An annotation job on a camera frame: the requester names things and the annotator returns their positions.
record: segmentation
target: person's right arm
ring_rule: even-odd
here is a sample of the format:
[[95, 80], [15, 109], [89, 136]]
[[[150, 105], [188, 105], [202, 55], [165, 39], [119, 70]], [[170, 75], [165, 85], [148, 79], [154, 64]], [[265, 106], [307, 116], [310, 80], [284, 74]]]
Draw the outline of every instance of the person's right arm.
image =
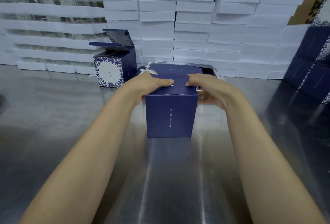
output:
[[277, 148], [243, 93], [211, 75], [191, 74], [200, 103], [226, 111], [244, 194], [254, 224], [326, 224], [314, 200]]

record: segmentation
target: person's left hand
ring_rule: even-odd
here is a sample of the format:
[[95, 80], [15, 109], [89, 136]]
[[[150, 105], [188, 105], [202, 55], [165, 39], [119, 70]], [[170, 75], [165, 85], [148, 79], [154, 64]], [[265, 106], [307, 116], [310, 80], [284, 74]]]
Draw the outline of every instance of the person's left hand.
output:
[[142, 97], [152, 93], [157, 88], [168, 87], [174, 83], [174, 80], [154, 78], [148, 71], [125, 82], [120, 89], [129, 89], [137, 92], [136, 104], [142, 101]]

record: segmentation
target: metal table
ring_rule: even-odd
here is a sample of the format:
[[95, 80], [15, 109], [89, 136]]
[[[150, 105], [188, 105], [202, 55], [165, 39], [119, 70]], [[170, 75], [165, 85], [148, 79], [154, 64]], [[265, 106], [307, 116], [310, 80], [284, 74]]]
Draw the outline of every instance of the metal table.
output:
[[[226, 77], [329, 220], [330, 109], [278, 80]], [[16, 223], [114, 89], [95, 77], [0, 65], [0, 223]], [[93, 223], [252, 223], [225, 112], [198, 106], [192, 138], [147, 139], [136, 106]]]

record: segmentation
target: person's left arm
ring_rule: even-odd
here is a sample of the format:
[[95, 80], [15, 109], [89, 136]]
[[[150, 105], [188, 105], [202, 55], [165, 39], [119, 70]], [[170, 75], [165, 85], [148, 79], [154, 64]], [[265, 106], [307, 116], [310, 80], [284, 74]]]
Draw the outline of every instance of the person's left arm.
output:
[[173, 80], [144, 72], [123, 84], [49, 176], [20, 224], [90, 224], [108, 184], [135, 105]]

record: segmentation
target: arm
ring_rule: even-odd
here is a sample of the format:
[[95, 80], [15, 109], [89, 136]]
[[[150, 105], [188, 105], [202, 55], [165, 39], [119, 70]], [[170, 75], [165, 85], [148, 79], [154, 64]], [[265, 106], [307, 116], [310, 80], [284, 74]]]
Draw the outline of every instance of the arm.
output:
[[173, 80], [144, 72], [122, 85], [49, 176], [19, 223], [91, 223], [135, 105], [143, 95], [171, 84]]
[[200, 93], [200, 103], [212, 103], [226, 111], [253, 222], [325, 224], [307, 189], [268, 135], [243, 93], [214, 76], [189, 76], [187, 86], [204, 88]]

